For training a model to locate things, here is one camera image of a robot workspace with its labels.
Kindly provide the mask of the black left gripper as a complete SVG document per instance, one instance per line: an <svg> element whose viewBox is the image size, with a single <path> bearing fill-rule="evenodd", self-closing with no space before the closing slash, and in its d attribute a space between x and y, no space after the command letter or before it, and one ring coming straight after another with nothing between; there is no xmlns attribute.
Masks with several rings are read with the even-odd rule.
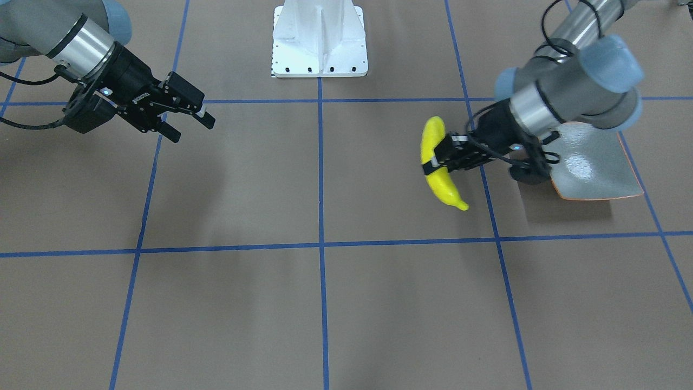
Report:
<svg viewBox="0 0 693 390"><path fill-rule="evenodd" d="M511 110L511 101L502 100L478 111L460 132L422 138L422 170L425 176L445 168L448 172L472 170L492 160L510 165L520 159L507 158L513 144L521 144L522 128Z"/></svg>

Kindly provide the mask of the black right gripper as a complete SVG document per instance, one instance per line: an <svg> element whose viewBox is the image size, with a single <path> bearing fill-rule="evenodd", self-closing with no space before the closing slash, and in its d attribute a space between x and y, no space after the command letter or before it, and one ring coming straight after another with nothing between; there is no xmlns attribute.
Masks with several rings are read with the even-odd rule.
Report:
<svg viewBox="0 0 693 390"><path fill-rule="evenodd" d="M116 113L136 130L157 132L178 143L181 133L164 122L165 113L188 114L208 130L214 129L216 119L205 108L205 94L200 89L173 71L159 81L149 66L123 44L116 43L113 49L102 68L98 87L111 91L108 99L116 104Z"/></svg>

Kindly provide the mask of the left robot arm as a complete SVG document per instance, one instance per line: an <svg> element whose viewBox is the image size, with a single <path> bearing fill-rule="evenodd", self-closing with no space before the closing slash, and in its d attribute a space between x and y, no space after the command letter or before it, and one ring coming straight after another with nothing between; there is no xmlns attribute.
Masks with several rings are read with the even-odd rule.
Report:
<svg viewBox="0 0 693 390"><path fill-rule="evenodd" d="M624 40L609 27L634 1L581 1L520 68L498 76L492 104L473 114L460 133L443 132L423 147L428 179L472 170L493 160L509 165L513 180L548 181L558 153L544 147L558 128L577 119L618 131L639 116L637 85L644 72Z"/></svg>

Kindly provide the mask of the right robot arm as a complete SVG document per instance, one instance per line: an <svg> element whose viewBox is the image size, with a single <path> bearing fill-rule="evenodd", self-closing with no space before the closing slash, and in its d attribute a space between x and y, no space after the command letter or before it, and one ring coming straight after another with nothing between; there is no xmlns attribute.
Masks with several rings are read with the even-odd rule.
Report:
<svg viewBox="0 0 693 390"><path fill-rule="evenodd" d="M2 64L42 55L54 62L54 74L76 86L63 117L44 125L2 118L24 130L67 126L81 134L124 119L141 133L156 132L171 142L181 134L163 120L165 113L192 116L207 129L215 118L206 111L205 94L170 72L156 79L151 68L126 47L132 37L128 12L117 1L3 1Z"/></svg>

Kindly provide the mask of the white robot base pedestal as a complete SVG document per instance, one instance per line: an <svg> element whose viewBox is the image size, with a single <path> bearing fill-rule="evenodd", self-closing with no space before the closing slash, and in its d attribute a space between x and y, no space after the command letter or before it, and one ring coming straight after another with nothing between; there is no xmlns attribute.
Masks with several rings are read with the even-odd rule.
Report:
<svg viewBox="0 0 693 390"><path fill-rule="evenodd" d="M352 1L285 1L275 7L273 77L364 77L364 12Z"/></svg>

